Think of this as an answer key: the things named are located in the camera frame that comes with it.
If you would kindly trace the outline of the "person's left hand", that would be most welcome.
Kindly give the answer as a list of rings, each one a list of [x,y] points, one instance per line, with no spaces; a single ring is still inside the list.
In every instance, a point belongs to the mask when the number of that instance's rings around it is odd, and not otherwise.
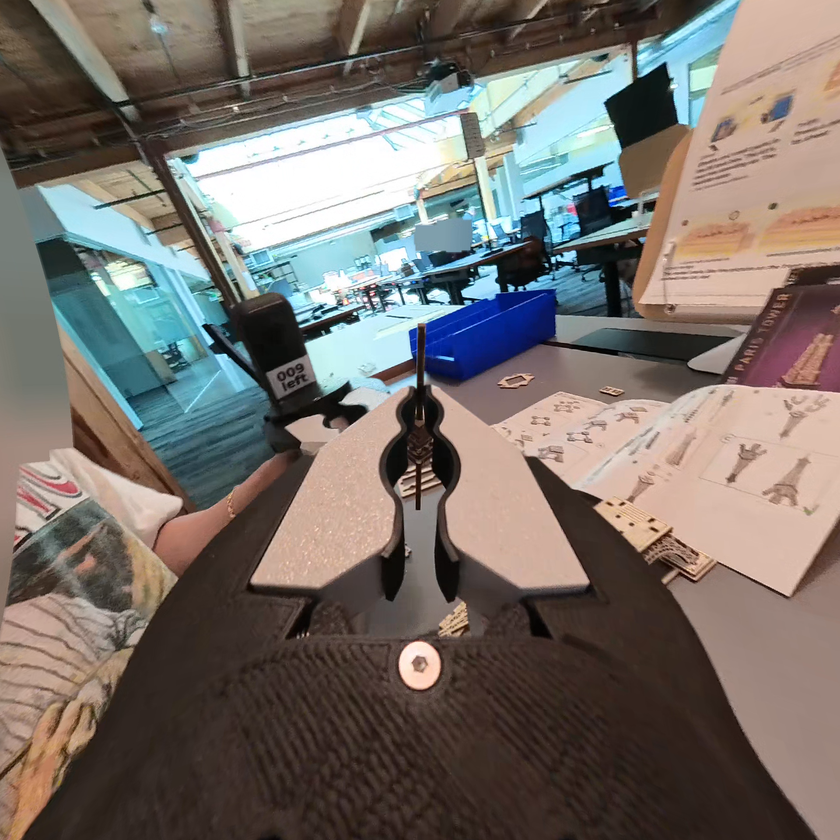
[[[227,495],[226,508],[228,518],[233,520],[263,491],[283,476],[295,464],[302,454],[276,454],[258,467],[246,480]]]

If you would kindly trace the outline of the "clipboard stand with instructions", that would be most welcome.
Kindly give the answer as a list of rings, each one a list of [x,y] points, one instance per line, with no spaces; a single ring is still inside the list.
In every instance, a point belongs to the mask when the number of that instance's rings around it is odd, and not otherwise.
[[[748,322],[838,266],[839,2],[741,2],[639,261],[645,318]]]

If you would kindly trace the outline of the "printed white t-shirt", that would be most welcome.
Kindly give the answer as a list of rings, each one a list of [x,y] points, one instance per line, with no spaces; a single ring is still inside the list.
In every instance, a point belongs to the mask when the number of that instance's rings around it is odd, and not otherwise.
[[[175,583],[154,553],[178,497],[74,448],[22,465],[1,640],[1,831],[21,838],[98,728]]]

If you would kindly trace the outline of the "white stand base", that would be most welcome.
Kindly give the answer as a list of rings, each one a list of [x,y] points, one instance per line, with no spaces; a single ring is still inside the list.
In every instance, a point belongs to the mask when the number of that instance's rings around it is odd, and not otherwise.
[[[746,338],[747,334],[743,332],[688,360],[687,366],[695,372],[722,376],[729,367],[730,362],[740,351]]]

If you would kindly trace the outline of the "wooden tower base model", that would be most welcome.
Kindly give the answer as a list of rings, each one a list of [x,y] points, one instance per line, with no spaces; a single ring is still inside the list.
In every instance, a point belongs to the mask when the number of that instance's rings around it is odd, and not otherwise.
[[[697,583],[717,564],[677,537],[667,523],[626,500],[601,500],[595,510],[633,546],[665,586],[678,578]]]

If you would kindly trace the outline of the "blue plastic bin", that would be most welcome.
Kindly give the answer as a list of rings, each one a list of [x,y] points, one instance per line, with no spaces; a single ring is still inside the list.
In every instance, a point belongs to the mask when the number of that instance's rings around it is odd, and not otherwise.
[[[552,290],[504,292],[425,324],[424,370],[466,381],[551,339],[556,332]]]

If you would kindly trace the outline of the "purple puzzle box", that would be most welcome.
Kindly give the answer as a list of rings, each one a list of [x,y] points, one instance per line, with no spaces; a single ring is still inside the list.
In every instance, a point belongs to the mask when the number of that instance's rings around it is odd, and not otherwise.
[[[721,377],[726,385],[839,393],[839,265],[793,269]]]

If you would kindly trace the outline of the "wooden tower spire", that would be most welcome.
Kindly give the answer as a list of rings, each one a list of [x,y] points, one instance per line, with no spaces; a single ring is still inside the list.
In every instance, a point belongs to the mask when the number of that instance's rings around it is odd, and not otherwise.
[[[415,386],[400,414],[406,425],[407,470],[414,474],[413,498],[417,511],[422,509],[424,471],[432,461],[435,446],[433,432],[427,424],[426,348],[427,324],[420,322],[416,327]]]

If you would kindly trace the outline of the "black panel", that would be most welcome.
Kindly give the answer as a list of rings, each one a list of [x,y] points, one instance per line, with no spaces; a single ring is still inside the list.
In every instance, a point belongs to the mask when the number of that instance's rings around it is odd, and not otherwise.
[[[679,123],[671,86],[668,66],[662,63],[604,101],[623,151]]]

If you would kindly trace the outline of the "tan board on clear stand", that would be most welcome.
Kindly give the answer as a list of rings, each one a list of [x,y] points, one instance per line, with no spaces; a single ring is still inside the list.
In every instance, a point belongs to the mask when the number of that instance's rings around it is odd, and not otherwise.
[[[628,199],[658,191],[671,155],[690,132],[689,126],[678,123],[623,148],[618,165]]]

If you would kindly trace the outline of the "long office desk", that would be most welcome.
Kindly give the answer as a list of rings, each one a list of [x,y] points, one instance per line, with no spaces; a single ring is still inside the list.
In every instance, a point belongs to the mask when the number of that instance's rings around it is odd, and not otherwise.
[[[422,302],[428,304],[428,289],[442,288],[448,294],[451,305],[463,306],[467,302],[464,289],[467,288],[478,268],[483,266],[501,268],[502,263],[510,259],[514,259],[518,264],[522,255],[532,251],[532,245],[531,241],[523,241],[515,245],[485,250],[420,272],[416,278],[416,287]]]

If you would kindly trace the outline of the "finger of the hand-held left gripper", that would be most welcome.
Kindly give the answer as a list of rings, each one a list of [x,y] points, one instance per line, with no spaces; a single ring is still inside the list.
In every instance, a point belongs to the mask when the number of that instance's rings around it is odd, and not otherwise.
[[[315,456],[343,431],[343,421],[326,422],[324,418],[302,418],[283,427],[283,453]]]

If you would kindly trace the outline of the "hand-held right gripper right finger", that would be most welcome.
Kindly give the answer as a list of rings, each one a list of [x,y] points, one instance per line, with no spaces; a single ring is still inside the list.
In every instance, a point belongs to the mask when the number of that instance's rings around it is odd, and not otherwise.
[[[440,387],[426,393],[438,501],[434,562],[465,632],[500,611],[587,595],[591,582],[528,461]]]

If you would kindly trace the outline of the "wooden-top standing desk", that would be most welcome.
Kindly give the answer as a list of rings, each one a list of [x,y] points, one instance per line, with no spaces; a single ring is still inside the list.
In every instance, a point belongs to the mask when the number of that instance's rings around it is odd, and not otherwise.
[[[623,316],[623,293],[618,263],[641,258],[644,240],[653,217],[654,213],[641,213],[553,248],[553,256],[575,253],[578,262],[584,266],[602,269],[606,312],[609,318]]]

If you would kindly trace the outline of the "grey desk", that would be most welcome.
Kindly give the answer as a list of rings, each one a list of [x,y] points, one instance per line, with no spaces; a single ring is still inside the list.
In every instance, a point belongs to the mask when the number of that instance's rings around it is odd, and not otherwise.
[[[534,381],[497,386],[506,375]],[[538,399],[569,392],[598,399],[605,385],[670,403],[717,378],[685,364],[636,360],[541,344],[510,363],[455,383],[433,379],[488,424]],[[670,591],[700,636],[742,729],[818,838],[839,831],[838,537],[792,598],[726,568]]]

